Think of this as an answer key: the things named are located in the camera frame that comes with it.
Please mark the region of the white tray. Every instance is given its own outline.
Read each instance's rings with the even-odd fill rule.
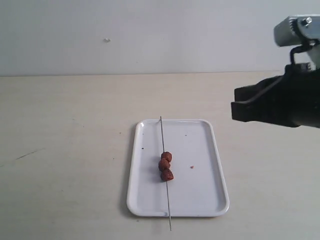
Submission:
[[[168,181],[172,217],[216,217],[229,208],[212,125],[201,119],[163,119],[164,150],[172,153]],[[166,183],[158,162],[163,152],[159,119],[138,123],[127,206],[138,216],[167,217]]]

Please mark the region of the meatball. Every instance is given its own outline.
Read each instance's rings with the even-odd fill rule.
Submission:
[[[170,169],[165,169],[161,173],[161,179],[164,182],[167,182],[167,181],[170,181],[170,180],[174,179],[174,175],[173,175],[172,171],[170,171]]]
[[[172,154],[168,151],[165,151],[161,154],[161,159],[165,159],[170,163],[172,160]]]
[[[170,168],[170,163],[165,158],[162,158],[159,161],[159,170],[162,172],[163,170],[169,169],[169,168]]]

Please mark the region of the white wall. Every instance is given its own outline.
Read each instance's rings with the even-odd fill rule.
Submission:
[[[2,0],[0,76],[282,70],[273,27],[308,13],[319,0]]]

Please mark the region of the beige table surface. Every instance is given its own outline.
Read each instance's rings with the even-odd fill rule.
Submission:
[[[320,239],[320,129],[231,120],[234,88],[276,74],[0,78],[0,239]],[[212,123],[225,215],[129,213],[134,127],[160,115]]]

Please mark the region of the skewer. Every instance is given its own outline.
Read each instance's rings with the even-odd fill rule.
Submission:
[[[165,152],[164,129],[162,127],[162,117],[161,116],[160,116],[160,123],[161,123],[162,147],[163,147],[163,152]],[[170,225],[170,231],[172,231],[172,229],[171,229],[171,212],[170,212],[168,181],[165,182],[165,186],[166,186],[166,198],[167,198],[167,201],[168,201],[169,225]]]

